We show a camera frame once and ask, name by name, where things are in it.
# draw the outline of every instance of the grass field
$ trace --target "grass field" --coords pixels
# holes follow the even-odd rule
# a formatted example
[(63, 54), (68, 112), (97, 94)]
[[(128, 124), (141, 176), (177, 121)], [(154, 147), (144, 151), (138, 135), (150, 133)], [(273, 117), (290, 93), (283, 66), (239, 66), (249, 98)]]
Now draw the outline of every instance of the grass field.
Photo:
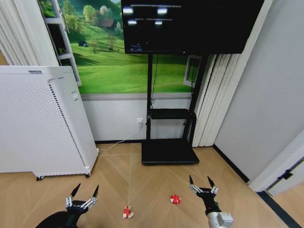
[[(75, 61), (81, 77), (82, 94), (92, 93), (145, 93), (147, 91), (147, 55), (124, 53), (123, 37), (116, 37), (114, 51), (109, 51), (108, 33), (96, 26), (83, 23), (81, 33), (69, 34)], [(96, 53), (92, 40), (98, 40)], [(79, 47), (79, 41), (86, 41), (90, 47)], [(153, 59), (153, 80), (156, 69), (156, 56)], [(187, 63), (186, 56), (160, 55), (155, 81), (155, 92), (190, 92), (183, 85)]]

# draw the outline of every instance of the black tv stand base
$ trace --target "black tv stand base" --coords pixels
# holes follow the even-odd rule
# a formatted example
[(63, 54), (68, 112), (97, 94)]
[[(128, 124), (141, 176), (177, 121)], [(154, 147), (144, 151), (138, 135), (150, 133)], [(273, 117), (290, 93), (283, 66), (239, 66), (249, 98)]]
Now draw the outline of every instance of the black tv stand base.
[(142, 164), (197, 164), (199, 159), (184, 139), (150, 139), (142, 143)]

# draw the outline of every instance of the wooden floor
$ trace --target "wooden floor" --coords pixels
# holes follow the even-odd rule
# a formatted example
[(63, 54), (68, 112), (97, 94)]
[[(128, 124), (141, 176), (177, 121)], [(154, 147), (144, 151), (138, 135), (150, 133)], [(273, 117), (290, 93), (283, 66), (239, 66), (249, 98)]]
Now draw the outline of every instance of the wooden floor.
[(304, 182), (273, 197), (301, 227), (304, 227)]
[[(207, 228), (203, 201), (189, 189), (191, 174), (198, 186), (209, 186), (207, 175), (219, 186), (216, 199), (222, 211), (232, 214), (234, 228), (286, 227), (213, 148), (195, 152), (198, 165), (143, 166), (140, 144), (118, 144), (100, 153), (88, 179), (71, 175), (36, 181), (32, 173), (0, 174), (0, 226), (35, 227), (48, 215), (65, 210), (65, 196), (81, 182), (75, 199), (91, 197), (97, 184), (99, 195), (97, 204), (80, 218), (79, 228)], [(172, 194), (182, 203), (171, 204)], [(134, 217), (123, 220), (128, 204)]]

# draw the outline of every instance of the white wall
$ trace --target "white wall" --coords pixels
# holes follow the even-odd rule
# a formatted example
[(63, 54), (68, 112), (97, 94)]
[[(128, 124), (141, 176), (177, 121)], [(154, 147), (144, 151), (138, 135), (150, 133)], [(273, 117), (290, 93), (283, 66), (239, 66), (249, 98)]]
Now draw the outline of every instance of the white wall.
[[(190, 99), (156, 100), (154, 108), (188, 108)], [(95, 141), (123, 140), (138, 130), (137, 118), (143, 118), (142, 129), (130, 140), (146, 139), (147, 101), (85, 101), (84, 106)], [(152, 120), (151, 138), (180, 138), (183, 120)]]
[(251, 180), (304, 128), (303, 9), (274, 1), (215, 140)]

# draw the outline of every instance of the white cord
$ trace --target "white cord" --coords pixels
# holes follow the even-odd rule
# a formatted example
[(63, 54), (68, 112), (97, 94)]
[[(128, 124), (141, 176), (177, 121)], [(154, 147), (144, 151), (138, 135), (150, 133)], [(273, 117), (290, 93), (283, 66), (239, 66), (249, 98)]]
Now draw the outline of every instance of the white cord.
[(134, 133), (133, 133), (131, 136), (129, 136), (128, 138), (126, 138), (126, 139), (124, 139), (124, 140), (122, 140), (122, 141), (119, 141), (119, 142), (115, 143), (115, 144), (114, 144), (113, 146), (111, 146), (109, 149), (111, 149), (112, 147), (116, 146), (116, 144), (118, 144), (118, 143), (122, 143), (122, 142), (126, 141), (127, 139), (130, 139), (132, 136), (134, 136), (134, 135), (135, 135), (136, 133), (138, 133), (140, 130), (141, 130), (141, 128), (138, 129), (136, 132), (134, 132)]

